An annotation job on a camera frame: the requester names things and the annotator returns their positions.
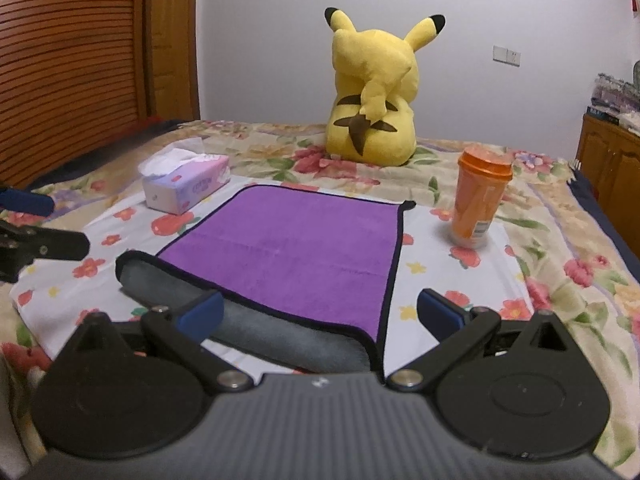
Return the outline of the purple and grey towel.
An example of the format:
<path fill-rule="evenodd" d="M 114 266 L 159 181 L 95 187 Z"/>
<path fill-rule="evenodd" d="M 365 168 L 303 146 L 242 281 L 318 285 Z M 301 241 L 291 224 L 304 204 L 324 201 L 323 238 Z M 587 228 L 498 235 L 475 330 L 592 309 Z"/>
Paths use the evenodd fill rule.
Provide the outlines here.
<path fill-rule="evenodd" d="M 155 254 L 116 261 L 126 294 L 181 307 L 224 297 L 209 339 L 289 368 L 380 372 L 413 202 L 250 185 Z"/>

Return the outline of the white flower-print cloth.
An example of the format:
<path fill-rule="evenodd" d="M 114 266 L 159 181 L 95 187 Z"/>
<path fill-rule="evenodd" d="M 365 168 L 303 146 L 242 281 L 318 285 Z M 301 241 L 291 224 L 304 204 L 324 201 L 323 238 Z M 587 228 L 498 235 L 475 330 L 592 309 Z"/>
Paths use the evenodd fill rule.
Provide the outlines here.
<path fill-rule="evenodd" d="M 448 240 L 442 211 L 414 206 L 395 224 L 398 205 L 240 177 L 182 216 L 152 210 L 137 194 L 90 219 L 87 258 L 36 262 L 10 295 L 49 356 L 89 312 L 106 312 L 115 321 L 142 313 L 116 280 L 116 258 L 129 249 L 158 255 L 285 314 L 349 323 L 367 334 L 375 332 L 372 315 L 378 314 L 387 325 L 389 368 L 436 342 L 416 320 L 423 289 L 509 320 L 533 314 L 502 226 L 489 228 L 485 246 L 466 249 Z"/>

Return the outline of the floral bed blanket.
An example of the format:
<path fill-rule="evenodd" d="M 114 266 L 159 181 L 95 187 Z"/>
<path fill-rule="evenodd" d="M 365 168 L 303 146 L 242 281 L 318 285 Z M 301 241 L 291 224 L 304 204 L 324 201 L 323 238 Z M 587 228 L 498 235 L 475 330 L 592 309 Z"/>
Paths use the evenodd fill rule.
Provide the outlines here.
<path fill-rule="evenodd" d="M 139 165 L 167 145 L 198 138 L 227 156 L 230 182 L 191 211 L 171 217 L 145 206 Z M 125 250 L 154 254 L 241 188 L 280 185 L 381 202 L 411 200 L 390 310 L 384 364 L 396 370 L 434 338 L 419 324 L 416 295 L 437 290 L 458 306 L 487 306 L 508 320 L 550 309 L 565 323 L 611 399 L 597 453 L 626 478 L 639 472 L 639 261 L 600 214 L 575 166 L 564 159 L 507 150 L 513 178 L 482 247 L 451 238 L 450 220 L 463 144 L 427 140 L 407 165 L 378 168 L 326 154 L 319 126 L 189 122 L 160 129 L 84 162 L 72 162 L 37 191 L 49 218 L 6 215 L 16 226 L 86 230 L 87 258 L 37 262 L 1 289 L 1 468 L 17 478 L 44 447 L 29 401 L 50 359 L 90 313 L 132 321 L 143 308 L 115 276 Z"/>

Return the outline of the purple tissue box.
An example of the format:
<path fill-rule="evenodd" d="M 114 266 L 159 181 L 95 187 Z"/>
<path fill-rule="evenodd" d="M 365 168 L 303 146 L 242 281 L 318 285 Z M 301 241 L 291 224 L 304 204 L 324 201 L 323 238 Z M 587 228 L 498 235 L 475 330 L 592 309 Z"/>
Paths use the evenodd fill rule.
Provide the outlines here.
<path fill-rule="evenodd" d="M 189 138 L 168 144 L 140 162 L 146 206 L 180 216 L 230 179 L 230 159 L 208 154 L 204 141 Z"/>

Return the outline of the orange plastic cup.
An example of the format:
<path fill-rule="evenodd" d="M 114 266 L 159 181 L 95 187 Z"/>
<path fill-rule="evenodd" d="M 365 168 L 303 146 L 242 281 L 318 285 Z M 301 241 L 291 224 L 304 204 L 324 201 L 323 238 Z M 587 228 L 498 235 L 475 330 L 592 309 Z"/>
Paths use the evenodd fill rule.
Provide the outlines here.
<path fill-rule="evenodd" d="M 485 244 L 486 235 L 513 178 L 512 162 L 480 145 L 470 145 L 458 158 L 458 180 L 450 221 L 451 238 L 465 248 Z"/>

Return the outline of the wooden slatted headboard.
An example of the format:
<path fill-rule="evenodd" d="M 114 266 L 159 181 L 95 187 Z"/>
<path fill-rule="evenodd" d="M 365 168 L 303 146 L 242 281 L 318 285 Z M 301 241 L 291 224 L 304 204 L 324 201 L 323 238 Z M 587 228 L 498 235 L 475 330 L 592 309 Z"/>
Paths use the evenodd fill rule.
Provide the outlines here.
<path fill-rule="evenodd" d="M 143 15 L 143 0 L 1 0 L 2 182 L 141 130 Z"/>

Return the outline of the yellow Pikachu plush toy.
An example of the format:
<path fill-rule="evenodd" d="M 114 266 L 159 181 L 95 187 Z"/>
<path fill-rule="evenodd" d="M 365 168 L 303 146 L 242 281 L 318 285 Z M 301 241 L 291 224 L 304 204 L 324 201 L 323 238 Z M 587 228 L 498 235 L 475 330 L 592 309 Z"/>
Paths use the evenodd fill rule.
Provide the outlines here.
<path fill-rule="evenodd" d="M 446 25 L 442 14 L 424 18 L 406 36 L 359 30 L 337 8 L 324 11 L 332 29 L 336 97 L 326 124 L 326 151 L 362 164 L 397 167 L 416 150 L 411 103 L 419 91 L 416 52 Z"/>

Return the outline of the wooden side cabinet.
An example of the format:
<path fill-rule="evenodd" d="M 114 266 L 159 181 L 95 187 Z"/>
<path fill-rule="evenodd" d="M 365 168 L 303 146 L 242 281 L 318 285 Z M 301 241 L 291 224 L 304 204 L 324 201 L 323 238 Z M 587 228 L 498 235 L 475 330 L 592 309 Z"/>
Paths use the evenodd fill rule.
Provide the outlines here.
<path fill-rule="evenodd" d="M 585 114 L 576 158 L 600 208 L 631 252 L 638 256 L 638 134 Z"/>

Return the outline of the wooden door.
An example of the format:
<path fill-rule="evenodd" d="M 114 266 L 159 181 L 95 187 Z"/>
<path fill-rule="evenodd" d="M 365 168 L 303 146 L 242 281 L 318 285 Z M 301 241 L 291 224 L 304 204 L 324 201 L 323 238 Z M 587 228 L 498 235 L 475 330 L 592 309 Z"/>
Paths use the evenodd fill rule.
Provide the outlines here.
<path fill-rule="evenodd" d="M 144 0 L 148 107 L 162 119 L 200 117 L 195 0 Z"/>

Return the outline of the stack of items on cabinet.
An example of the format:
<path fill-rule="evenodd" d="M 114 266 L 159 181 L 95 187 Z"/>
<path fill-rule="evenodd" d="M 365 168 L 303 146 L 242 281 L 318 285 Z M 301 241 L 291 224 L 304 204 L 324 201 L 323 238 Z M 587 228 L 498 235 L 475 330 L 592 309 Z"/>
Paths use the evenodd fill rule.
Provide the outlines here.
<path fill-rule="evenodd" d="M 639 62 L 632 68 L 632 81 L 600 73 L 594 80 L 587 114 L 620 126 L 635 136 L 640 129 Z"/>

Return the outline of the white wall switch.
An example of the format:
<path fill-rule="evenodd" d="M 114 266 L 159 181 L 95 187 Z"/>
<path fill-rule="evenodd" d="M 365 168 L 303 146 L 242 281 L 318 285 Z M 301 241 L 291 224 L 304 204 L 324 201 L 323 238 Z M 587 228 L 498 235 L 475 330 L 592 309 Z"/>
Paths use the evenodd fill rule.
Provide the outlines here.
<path fill-rule="evenodd" d="M 520 67 L 521 66 L 521 53 L 510 50 L 505 47 L 495 46 L 492 48 L 492 59 L 495 62 Z"/>

